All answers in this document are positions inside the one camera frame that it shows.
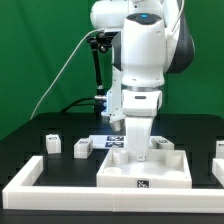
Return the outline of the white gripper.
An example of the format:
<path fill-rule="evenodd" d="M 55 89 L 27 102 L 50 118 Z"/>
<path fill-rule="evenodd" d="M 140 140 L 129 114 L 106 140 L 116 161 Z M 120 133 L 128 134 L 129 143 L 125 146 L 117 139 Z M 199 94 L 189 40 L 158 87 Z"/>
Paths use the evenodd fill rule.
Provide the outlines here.
<path fill-rule="evenodd" d="M 149 148 L 152 124 L 162 105 L 162 92 L 123 90 L 122 112 L 125 115 L 126 148 L 138 162 L 144 162 Z"/>

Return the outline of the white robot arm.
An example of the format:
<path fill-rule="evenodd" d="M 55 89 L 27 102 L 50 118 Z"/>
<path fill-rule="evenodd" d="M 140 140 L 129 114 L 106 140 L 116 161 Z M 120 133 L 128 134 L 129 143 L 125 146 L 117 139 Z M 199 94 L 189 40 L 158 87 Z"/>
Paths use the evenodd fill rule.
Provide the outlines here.
<path fill-rule="evenodd" d="M 162 105 L 166 73 L 184 71 L 195 54 L 185 0 L 98 0 L 93 27 L 111 35 L 112 86 L 106 95 L 111 127 L 126 130 L 128 152 L 143 161 Z"/>

